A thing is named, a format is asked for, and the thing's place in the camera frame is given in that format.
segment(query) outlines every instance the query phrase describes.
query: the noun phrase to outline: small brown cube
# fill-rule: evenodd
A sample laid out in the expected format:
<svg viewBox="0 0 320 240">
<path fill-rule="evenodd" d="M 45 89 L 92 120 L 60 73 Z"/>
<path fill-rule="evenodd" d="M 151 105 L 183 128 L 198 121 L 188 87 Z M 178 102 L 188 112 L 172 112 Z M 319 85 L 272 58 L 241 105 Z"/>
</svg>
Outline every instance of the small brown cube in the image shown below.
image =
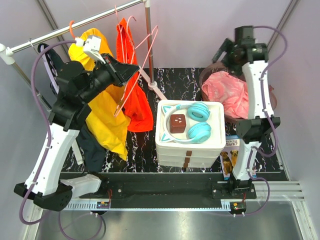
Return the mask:
<svg viewBox="0 0 320 240">
<path fill-rule="evenodd" d="M 186 126 L 186 116 L 184 114 L 172 114 L 170 116 L 170 133 L 182 134 Z"/>
</svg>

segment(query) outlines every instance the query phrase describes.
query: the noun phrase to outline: gray wall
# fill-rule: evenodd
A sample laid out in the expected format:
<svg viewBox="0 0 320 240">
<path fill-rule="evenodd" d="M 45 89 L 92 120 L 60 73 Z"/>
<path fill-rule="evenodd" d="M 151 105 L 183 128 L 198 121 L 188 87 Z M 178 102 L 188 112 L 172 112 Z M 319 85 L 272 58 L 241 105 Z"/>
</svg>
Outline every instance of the gray wall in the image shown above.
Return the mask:
<svg viewBox="0 0 320 240">
<path fill-rule="evenodd" d="M 57 25 L 65 27 L 70 20 L 80 21 L 88 16 L 130 2 L 130 0 L 46 0 Z M 156 68 L 207 67 L 225 38 L 234 37 L 234 28 L 243 25 L 270 25 L 276 27 L 290 0 L 151 0 L 151 23 L 158 25 L 154 43 Z M 135 43 L 146 36 L 143 4 L 118 13 L 119 19 L 134 15 L 130 28 Z M 80 36 L 89 28 L 98 28 L 108 39 L 115 54 L 115 15 L 75 29 Z M 260 42 L 268 42 L 271 31 L 257 30 Z M 147 44 L 137 50 L 142 65 L 147 54 Z"/>
<path fill-rule="evenodd" d="M 269 70 L 269 81 L 281 117 L 278 136 L 290 176 L 302 186 L 313 224 L 320 236 L 319 204 L 319 22 L 320 1 L 302 0 L 285 26 L 289 48 Z M 271 51 L 274 59 L 283 50 L 279 39 Z"/>
<path fill-rule="evenodd" d="M 0 23 L 0 43 L 7 47 L 50 31 L 35 1 L 31 0 L 1 1 Z M 28 76 L 35 58 L 32 48 L 15 55 L 16 62 Z M 27 84 L 1 59 L 0 73 L 0 233 L 1 239 L 18 240 L 25 226 L 18 217 L 22 198 L 14 194 L 14 186 L 24 182 L 31 173 L 46 131 Z M 36 77 L 38 88 L 52 102 L 54 96 L 42 64 Z"/>
</svg>

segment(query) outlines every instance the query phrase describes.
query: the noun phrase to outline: book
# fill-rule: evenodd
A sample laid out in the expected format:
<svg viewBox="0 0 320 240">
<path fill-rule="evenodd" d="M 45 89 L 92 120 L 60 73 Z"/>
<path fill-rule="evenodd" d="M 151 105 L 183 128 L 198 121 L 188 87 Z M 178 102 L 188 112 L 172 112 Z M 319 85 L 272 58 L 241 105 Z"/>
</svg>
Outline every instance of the book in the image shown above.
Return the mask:
<svg viewBox="0 0 320 240">
<path fill-rule="evenodd" d="M 220 153 L 220 163 L 224 180 L 230 178 L 232 170 L 236 166 L 240 148 L 240 138 L 237 135 L 225 137 L 225 147 Z M 256 178 L 256 171 L 253 169 L 253 178 Z"/>
</svg>

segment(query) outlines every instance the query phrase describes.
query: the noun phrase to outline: teal ear cushion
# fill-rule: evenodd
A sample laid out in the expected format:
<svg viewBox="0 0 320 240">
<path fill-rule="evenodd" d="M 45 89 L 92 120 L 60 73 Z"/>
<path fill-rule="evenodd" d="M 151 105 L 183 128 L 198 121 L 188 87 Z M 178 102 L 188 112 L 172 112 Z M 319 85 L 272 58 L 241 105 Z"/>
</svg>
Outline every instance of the teal ear cushion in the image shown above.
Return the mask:
<svg viewBox="0 0 320 240">
<path fill-rule="evenodd" d="M 188 116 L 197 121 L 197 122 L 205 122 L 208 120 L 210 116 L 210 111 L 208 106 L 203 102 L 196 102 L 192 104 L 187 110 Z"/>
<path fill-rule="evenodd" d="M 192 127 L 190 127 L 187 134 L 190 139 L 193 139 L 200 135 L 201 137 L 204 137 L 202 136 L 204 134 L 205 136 L 207 136 L 207 138 L 205 139 L 207 140 L 211 135 L 211 127 L 206 122 L 199 122 L 196 125 L 193 125 Z"/>
</svg>

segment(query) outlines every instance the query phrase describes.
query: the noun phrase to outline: marble surface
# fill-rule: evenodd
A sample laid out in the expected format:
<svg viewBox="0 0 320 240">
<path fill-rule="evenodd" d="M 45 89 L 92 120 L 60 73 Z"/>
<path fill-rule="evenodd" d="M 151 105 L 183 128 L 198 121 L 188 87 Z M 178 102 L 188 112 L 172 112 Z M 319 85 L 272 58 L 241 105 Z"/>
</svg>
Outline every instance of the marble surface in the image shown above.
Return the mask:
<svg viewBox="0 0 320 240">
<path fill-rule="evenodd" d="M 203 68 L 157 68 L 154 76 L 159 89 L 170 100 L 194 100 L 200 101 L 201 91 L 199 87 L 199 76 Z M 157 105 L 159 98 L 148 89 L 144 81 L 139 80 L 139 85 L 144 89 L 153 118 L 157 117 Z M 127 161 L 122 160 L 117 154 L 106 151 L 106 161 L 102 171 L 107 172 L 182 172 L 181 167 L 160 166 L 157 162 L 156 143 L 155 143 L 156 123 L 154 122 L 153 131 L 149 132 L 128 132 L 126 138 L 126 148 L 128 149 Z M 225 123 L 227 135 L 236 134 L 236 126 L 232 123 Z M 265 152 L 271 152 L 273 143 L 270 137 L 263 139 L 261 148 Z M 255 168 L 259 172 L 278 172 L 280 171 L 277 157 L 262 157 L 257 154 Z M 72 150 L 69 151 L 65 160 L 62 172 L 82 172 L 83 165 L 77 165 Z M 219 158 L 211 168 L 188 168 L 187 172 L 220 172 L 221 164 Z"/>
</svg>

